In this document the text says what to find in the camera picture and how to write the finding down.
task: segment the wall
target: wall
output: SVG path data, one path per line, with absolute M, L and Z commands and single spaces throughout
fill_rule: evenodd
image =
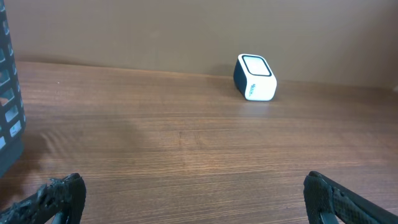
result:
M 396 0 L 5 0 L 19 60 L 392 87 Z

